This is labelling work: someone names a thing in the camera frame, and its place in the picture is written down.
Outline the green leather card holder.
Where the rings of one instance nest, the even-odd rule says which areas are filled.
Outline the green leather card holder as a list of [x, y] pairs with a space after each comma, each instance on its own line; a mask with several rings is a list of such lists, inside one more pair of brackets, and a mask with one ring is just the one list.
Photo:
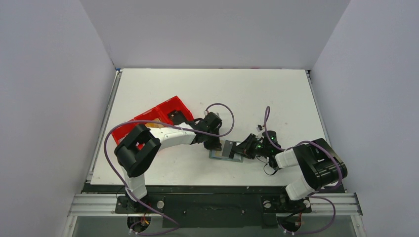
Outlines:
[[221, 157], [221, 153], [222, 153], [222, 148], [224, 145], [224, 141], [225, 140], [221, 140], [220, 141], [220, 145], [221, 148], [220, 149], [216, 149], [216, 150], [210, 150], [209, 151], [209, 158], [211, 159], [218, 159], [218, 160], [224, 160], [224, 161], [233, 161], [233, 162], [243, 162], [244, 161], [244, 157], [238, 153], [234, 154], [234, 159], [225, 159]]

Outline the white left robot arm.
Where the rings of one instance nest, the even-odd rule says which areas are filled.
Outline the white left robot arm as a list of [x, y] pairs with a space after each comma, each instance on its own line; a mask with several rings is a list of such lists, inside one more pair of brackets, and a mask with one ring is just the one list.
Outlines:
[[204, 118], [185, 121], [174, 126], [148, 128], [143, 124], [133, 130], [117, 145], [114, 154], [123, 168], [127, 184], [128, 206], [134, 212], [147, 207], [145, 172], [151, 166], [156, 154], [162, 149], [178, 145], [203, 143], [207, 150], [221, 148], [219, 129], [222, 119], [209, 112]]

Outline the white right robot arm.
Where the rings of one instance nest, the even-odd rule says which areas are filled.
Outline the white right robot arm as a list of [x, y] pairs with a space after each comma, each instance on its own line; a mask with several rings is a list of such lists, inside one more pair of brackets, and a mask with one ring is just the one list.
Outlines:
[[285, 211], [293, 210], [298, 200], [326, 185], [338, 187], [348, 175], [344, 162], [323, 138], [303, 141], [285, 149], [278, 143], [276, 132], [267, 130], [258, 135], [250, 134], [242, 142], [227, 141], [225, 144], [230, 158], [234, 155], [249, 159], [264, 157], [275, 172], [290, 167], [300, 168], [301, 176], [286, 185], [286, 193], [278, 198], [279, 206]]

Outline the grey card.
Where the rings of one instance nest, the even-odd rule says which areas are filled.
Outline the grey card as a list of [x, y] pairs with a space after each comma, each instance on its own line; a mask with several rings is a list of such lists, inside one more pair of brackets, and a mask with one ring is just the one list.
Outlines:
[[222, 148], [221, 157], [225, 159], [234, 159], [234, 151], [237, 142], [225, 140]]

